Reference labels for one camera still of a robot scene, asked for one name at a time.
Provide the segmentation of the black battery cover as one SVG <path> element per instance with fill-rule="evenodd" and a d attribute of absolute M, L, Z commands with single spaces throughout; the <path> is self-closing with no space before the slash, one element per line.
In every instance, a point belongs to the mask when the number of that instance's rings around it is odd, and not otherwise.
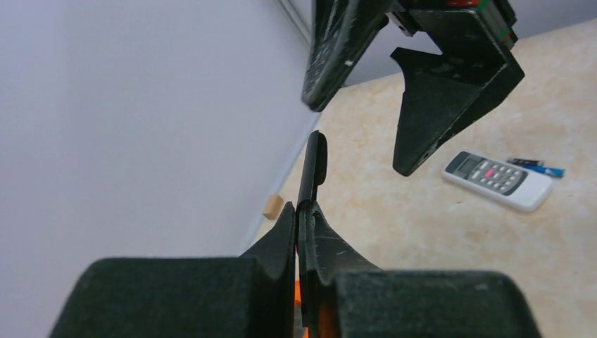
<path fill-rule="evenodd" d="M 297 204 L 317 199 L 318 187 L 327 175 L 327 138 L 319 130 L 313 131 L 306 144 Z"/>

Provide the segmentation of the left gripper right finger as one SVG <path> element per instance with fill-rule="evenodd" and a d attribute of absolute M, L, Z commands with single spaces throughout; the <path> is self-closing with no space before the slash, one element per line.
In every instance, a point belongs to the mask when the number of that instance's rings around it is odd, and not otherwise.
<path fill-rule="evenodd" d="M 297 213 L 303 324 L 311 337 L 540 337 L 519 287 L 490 270 L 383 270 L 328 224 Z"/>

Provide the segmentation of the blue battery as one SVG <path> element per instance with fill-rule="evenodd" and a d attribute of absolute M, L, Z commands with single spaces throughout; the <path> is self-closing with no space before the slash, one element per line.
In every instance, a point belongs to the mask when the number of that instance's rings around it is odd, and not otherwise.
<path fill-rule="evenodd" d="M 565 170 L 559 168 L 551 168 L 542 165 L 526 165 L 526 169 L 532 170 L 536 173 L 541 173 L 543 175 L 547 175 L 549 177 L 554 177 L 561 179 L 565 176 Z"/>

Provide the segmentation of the dark battery beside remote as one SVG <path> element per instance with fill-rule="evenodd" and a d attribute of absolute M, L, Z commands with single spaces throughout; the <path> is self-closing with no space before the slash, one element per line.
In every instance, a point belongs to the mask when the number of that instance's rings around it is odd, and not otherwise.
<path fill-rule="evenodd" d="M 540 160 L 530 160 L 530 159 L 523 159 L 523 158 L 508 158 L 506 160 L 507 163 L 517 165 L 520 167 L 526 166 L 543 166 L 544 162 Z"/>

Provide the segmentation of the white remote control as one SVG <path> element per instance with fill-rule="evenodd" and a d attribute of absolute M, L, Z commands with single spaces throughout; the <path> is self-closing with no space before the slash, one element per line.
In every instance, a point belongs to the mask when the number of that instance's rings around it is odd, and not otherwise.
<path fill-rule="evenodd" d="M 460 151 L 442 170 L 444 179 L 518 211 L 535 211 L 549 196 L 553 180 L 546 175 Z"/>

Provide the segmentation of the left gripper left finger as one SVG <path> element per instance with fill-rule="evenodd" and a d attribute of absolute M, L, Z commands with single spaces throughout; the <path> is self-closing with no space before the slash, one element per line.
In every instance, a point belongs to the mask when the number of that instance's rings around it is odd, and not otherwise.
<path fill-rule="evenodd" d="M 296 211 L 237 257 L 105 258 L 80 276 L 52 337 L 291 337 Z"/>

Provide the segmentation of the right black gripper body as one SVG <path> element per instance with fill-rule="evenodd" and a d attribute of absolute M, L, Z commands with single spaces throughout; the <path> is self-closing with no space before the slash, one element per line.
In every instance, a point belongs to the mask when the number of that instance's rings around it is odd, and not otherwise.
<path fill-rule="evenodd" d="M 392 1 L 389 17 L 408 37 L 423 32 L 439 54 L 397 48 L 399 65 L 517 65 L 517 17 L 509 1 Z"/>

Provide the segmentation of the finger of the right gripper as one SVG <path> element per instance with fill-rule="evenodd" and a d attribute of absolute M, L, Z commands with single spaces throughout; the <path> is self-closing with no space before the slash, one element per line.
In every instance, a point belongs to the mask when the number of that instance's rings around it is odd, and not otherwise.
<path fill-rule="evenodd" d="M 313 1 L 302 102 L 325 109 L 380 30 L 393 1 Z"/>
<path fill-rule="evenodd" d="M 401 101 L 393 168 L 412 175 L 440 146 L 501 105 L 524 78 L 511 56 L 437 55 L 397 48 Z"/>

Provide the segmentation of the small wooden block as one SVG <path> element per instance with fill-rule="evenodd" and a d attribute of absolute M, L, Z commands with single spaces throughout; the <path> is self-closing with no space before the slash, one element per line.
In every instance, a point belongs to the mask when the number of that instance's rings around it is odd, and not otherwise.
<path fill-rule="evenodd" d="M 263 209 L 263 216 L 268 220 L 276 220 L 284 206 L 284 199 L 278 195 L 270 195 Z"/>

